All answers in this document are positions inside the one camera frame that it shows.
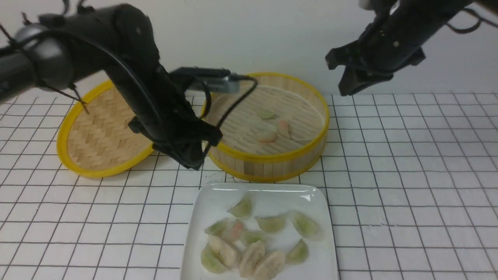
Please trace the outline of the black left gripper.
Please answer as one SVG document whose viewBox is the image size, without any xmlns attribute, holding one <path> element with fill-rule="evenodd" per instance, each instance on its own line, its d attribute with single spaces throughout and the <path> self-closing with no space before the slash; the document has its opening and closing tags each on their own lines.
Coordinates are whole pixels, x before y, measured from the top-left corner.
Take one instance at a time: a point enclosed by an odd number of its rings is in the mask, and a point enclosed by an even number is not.
<svg viewBox="0 0 498 280">
<path fill-rule="evenodd" d="M 151 140 L 153 148 L 175 159 L 187 169 L 199 170 L 204 163 L 203 142 L 207 149 L 222 139 L 218 125 L 198 117 L 180 85 L 171 81 L 162 66 L 144 69 L 128 67 L 128 104 L 135 114 L 130 128 Z M 210 110 L 210 94 L 206 96 Z"/>
</svg>

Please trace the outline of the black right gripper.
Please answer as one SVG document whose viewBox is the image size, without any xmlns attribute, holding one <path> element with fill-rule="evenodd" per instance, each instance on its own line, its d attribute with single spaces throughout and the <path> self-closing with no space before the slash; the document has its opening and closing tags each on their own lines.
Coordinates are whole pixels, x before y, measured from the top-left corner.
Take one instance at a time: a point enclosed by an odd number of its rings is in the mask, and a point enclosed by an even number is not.
<svg viewBox="0 0 498 280">
<path fill-rule="evenodd" d="M 346 66 L 338 90 L 343 97 L 352 96 L 420 64 L 426 58 L 421 47 L 425 41 L 424 24 L 371 24 L 356 41 L 331 49 L 325 60 L 331 70 Z"/>
</svg>

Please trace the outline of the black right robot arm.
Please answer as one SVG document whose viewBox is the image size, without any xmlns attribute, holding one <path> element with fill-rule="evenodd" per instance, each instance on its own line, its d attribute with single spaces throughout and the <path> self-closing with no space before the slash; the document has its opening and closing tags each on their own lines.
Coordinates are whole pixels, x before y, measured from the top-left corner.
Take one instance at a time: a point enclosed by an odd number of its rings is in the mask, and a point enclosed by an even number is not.
<svg viewBox="0 0 498 280">
<path fill-rule="evenodd" d="M 497 23 L 470 9 L 470 0 L 367 0 L 361 7 L 375 12 L 375 19 L 359 38 L 326 55 L 330 70 L 344 66 L 338 83 L 341 96 L 355 95 L 368 87 L 391 81 L 407 66 L 426 57 L 422 50 L 439 29 L 468 34 L 482 23 Z"/>
</svg>

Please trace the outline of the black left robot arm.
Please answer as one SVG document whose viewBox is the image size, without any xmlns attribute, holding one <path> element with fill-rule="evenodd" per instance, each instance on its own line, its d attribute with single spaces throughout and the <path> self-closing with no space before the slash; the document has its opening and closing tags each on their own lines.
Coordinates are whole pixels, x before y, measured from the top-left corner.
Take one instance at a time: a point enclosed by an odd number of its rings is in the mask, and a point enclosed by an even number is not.
<svg viewBox="0 0 498 280">
<path fill-rule="evenodd" d="M 196 116 L 185 92 L 194 84 L 207 93 L 204 77 L 226 70 L 179 68 L 160 63 L 150 19 L 140 9 L 119 4 L 76 14 L 43 14 L 25 21 L 1 48 L 1 101 L 32 88 L 65 94 L 76 83 L 104 71 L 135 114 L 132 130 L 161 153 L 188 169 L 204 163 L 203 142 L 216 144 L 222 134 Z"/>
</svg>

